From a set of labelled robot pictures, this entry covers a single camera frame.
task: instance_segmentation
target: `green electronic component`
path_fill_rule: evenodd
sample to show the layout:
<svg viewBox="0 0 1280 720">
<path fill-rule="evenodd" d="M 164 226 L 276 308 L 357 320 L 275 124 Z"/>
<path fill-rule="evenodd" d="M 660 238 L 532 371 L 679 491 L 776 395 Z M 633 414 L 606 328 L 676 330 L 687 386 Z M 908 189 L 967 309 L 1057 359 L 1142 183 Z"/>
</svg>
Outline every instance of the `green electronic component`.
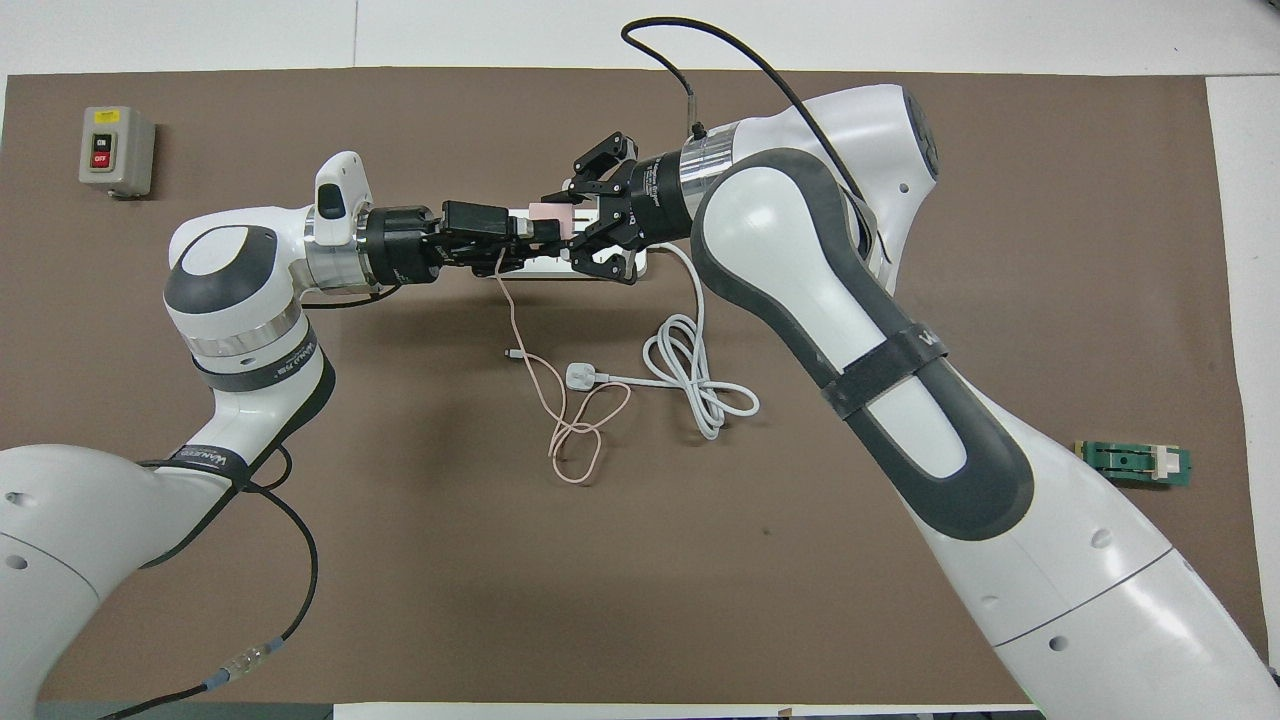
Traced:
<svg viewBox="0 0 1280 720">
<path fill-rule="evenodd" d="M 1176 445 L 1134 445 L 1083 441 L 1075 454 L 1111 480 L 1187 486 L 1192 480 L 1192 452 Z"/>
</svg>

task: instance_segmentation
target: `white power strip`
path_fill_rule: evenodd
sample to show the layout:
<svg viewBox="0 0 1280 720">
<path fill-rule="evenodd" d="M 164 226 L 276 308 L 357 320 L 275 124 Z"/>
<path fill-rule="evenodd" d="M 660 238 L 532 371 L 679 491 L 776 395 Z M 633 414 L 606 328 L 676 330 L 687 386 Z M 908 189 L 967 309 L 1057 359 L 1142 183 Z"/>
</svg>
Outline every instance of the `white power strip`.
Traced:
<svg viewBox="0 0 1280 720">
<path fill-rule="evenodd" d="M 529 210 L 508 210 L 513 218 L 527 218 Z M 600 211 L 591 209 L 573 210 L 573 232 L 579 232 L 586 228 L 586 225 L 594 223 L 600 217 Z M 607 247 L 593 258 L 596 263 L 603 263 L 614 255 L 621 255 L 626 252 L 618 246 Z M 649 261 L 645 258 L 645 251 L 641 250 L 636 252 L 636 277 L 641 278 L 648 270 Z M 567 258 L 532 258 L 525 263 L 525 266 L 518 270 L 512 270 L 509 273 L 503 273 L 503 278 L 512 281 L 594 281 L 591 275 L 584 275 L 573 269 Z"/>
</svg>

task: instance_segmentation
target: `gray switch box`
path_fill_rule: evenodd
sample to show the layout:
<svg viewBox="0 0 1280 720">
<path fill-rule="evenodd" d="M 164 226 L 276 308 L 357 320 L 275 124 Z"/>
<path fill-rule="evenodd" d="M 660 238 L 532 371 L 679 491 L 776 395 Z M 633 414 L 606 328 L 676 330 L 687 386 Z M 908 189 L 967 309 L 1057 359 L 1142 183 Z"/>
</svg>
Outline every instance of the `gray switch box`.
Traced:
<svg viewBox="0 0 1280 720">
<path fill-rule="evenodd" d="M 111 197 L 151 192 L 156 126 L 133 108 L 86 108 L 81 131 L 82 183 Z"/>
</svg>

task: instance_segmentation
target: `velcro strap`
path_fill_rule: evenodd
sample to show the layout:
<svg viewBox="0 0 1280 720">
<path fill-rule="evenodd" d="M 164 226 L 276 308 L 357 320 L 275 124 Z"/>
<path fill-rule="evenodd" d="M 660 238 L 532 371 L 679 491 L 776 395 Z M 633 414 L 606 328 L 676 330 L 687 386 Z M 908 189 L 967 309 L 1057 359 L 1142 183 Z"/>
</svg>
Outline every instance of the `velcro strap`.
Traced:
<svg viewBox="0 0 1280 720">
<path fill-rule="evenodd" d="M 822 388 L 822 396 L 841 420 L 847 419 L 947 352 L 947 346 L 928 325 L 914 323 L 845 366 L 838 378 Z"/>
</svg>

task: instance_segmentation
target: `coiled white cable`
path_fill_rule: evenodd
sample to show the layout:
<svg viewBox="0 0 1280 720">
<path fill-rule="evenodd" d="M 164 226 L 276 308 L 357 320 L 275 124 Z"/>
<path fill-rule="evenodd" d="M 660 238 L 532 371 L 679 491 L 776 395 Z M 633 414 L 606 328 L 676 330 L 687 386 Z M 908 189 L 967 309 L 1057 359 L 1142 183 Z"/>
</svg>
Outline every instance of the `coiled white cable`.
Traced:
<svg viewBox="0 0 1280 720">
<path fill-rule="evenodd" d="M 698 277 L 694 261 L 689 259 L 680 247 L 663 242 L 654 245 L 650 250 L 664 250 L 673 254 L 685 264 L 689 270 L 689 279 L 694 283 L 694 297 L 698 301 L 696 319 L 682 313 L 677 313 L 662 325 L 653 337 L 645 341 L 640 350 L 649 372 L 658 379 L 626 378 L 596 373 L 595 368 L 585 363 L 575 363 L 566 372 L 568 387 L 573 389 L 588 389 L 595 383 L 626 383 L 643 387 L 668 387 L 681 389 L 689 400 L 689 409 L 692 411 L 698 430 L 707 439 L 719 437 L 719 430 L 724 427 L 726 415 L 748 418 L 760 411 L 760 398 L 750 388 L 722 380 L 710 379 L 710 369 L 707 361 L 705 343 L 705 299 L 703 297 L 703 283 Z M 654 351 L 662 364 L 654 361 Z M 736 407 L 719 398 L 717 392 L 732 392 L 745 397 L 748 407 Z"/>
</svg>

